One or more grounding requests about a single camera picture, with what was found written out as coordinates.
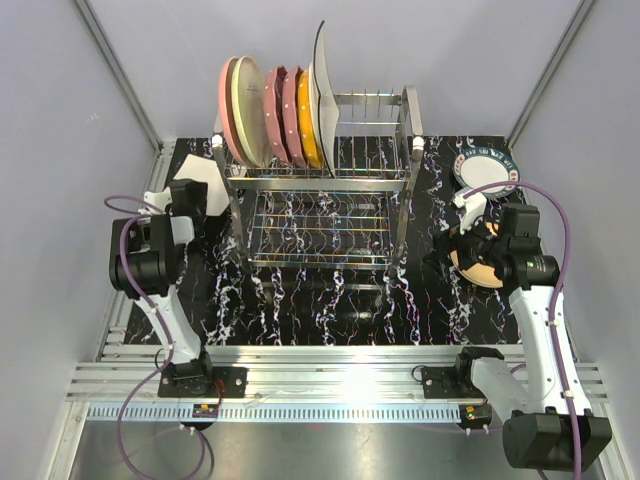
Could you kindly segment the square black-rimmed plate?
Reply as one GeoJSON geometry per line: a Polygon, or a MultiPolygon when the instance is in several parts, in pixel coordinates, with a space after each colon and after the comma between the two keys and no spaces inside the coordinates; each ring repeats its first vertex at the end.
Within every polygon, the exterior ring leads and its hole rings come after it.
{"type": "Polygon", "coordinates": [[[173,179],[189,179],[207,184],[207,216],[220,216],[229,207],[230,200],[226,184],[214,160],[189,154],[173,179]]]}
{"type": "Polygon", "coordinates": [[[312,62],[314,67],[314,80],[318,89],[318,114],[320,146],[324,165],[331,178],[336,176],[334,159],[334,145],[337,123],[340,116],[340,109],[337,105],[328,72],[325,45],[325,25],[322,20],[316,31],[312,62]]]}

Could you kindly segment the beige tan round plate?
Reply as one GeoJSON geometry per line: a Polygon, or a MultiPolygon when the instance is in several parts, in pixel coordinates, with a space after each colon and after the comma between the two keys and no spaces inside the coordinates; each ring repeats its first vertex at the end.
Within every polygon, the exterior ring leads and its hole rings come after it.
{"type": "MultiPolygon", "coordinates": [[[[499,226],[497,223],[487,221],[484,229],[480,229],[477,223],[472,229],[461,235],[460,242],[470,248],[471,245],[486,238],[484,231],[487,231],[492,237],[496,237],[499,226]]],[[[473,260],[471,253],[465,257],[467,268],[463,268],[460,263],[461,256],[458,254],[456,247],[448,254],[457,272],[472,284],[489,289],[499,289],[503,287],[503,282],[496,276],[495,268],[481,263],[479,260],[473,260]]]]}

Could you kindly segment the teal-rimmed lettered plate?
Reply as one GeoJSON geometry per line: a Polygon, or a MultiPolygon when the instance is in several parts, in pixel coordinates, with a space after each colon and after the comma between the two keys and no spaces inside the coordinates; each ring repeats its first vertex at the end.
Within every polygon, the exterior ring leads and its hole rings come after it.
{"type": "Polygon", "coordinates": [[[453,175],[462,187],[471,189],[496,182],[520,181],[520,170],[511,157],[491,147],[474,147],[459,153],[453,175]]]}

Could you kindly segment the yellow dotted plate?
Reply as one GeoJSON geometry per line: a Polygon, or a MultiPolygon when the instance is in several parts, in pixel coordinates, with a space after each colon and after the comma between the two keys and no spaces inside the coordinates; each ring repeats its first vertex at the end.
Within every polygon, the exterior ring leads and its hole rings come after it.
{"type": "Polygon", "coordinates": [[[314,169],[321,169],[324,166],[324,159],[313,129],[309,72],[307,70],[304,70],[298,79],[297,108],[300,138],[307,164],[314,169]]]}

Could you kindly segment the white plate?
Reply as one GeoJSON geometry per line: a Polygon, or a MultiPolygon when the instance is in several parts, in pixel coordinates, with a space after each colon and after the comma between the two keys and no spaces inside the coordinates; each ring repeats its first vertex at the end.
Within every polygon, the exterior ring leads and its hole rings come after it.
{"type": "Polygon", "coordinates": [[[319,114],[318,114],[319,93],[314,80],[313,63],[310,63],[308,68],[308,92],[309,92],[310,113],[311,113],[314,139],[316,142],[316,147],[318,152],[321,152],[320,132],[319,132],[319,114]]]}

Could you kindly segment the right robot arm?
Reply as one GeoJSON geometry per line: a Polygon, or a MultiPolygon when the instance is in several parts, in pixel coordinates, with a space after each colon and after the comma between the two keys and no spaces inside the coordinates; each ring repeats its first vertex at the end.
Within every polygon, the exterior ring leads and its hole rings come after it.
{"type": "Polygon", "coordinates": [[[612,439],[581,386],[564,324],[561,268],[543,254],[539,210],[507,204],[499,223],[477,219],[434,239],[438,261],[460,270],[486,266],[516,318],[527,382],[521,384],[504,355],[491,347],[464,347],[452,365],[424,367],[425,397],[482,398],[503,423],[502,442],[516,469],[585,472],[612,439]]]}

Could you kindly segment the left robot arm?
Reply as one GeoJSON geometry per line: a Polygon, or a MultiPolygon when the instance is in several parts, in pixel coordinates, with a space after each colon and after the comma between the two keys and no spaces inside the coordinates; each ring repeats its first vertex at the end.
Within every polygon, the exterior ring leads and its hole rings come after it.
{"type": "Polygon", "coordinates": [[[143,311],[160,341],[161,397],[203,397],[215,385],[211,360],[177,290],[177,248],[195,239],[194,221],[206,213],[207,194],[206,183],[179,179],[143,198],[112,195],[104,200],[126,215],[112,223],[109,279],[143,311]]]}

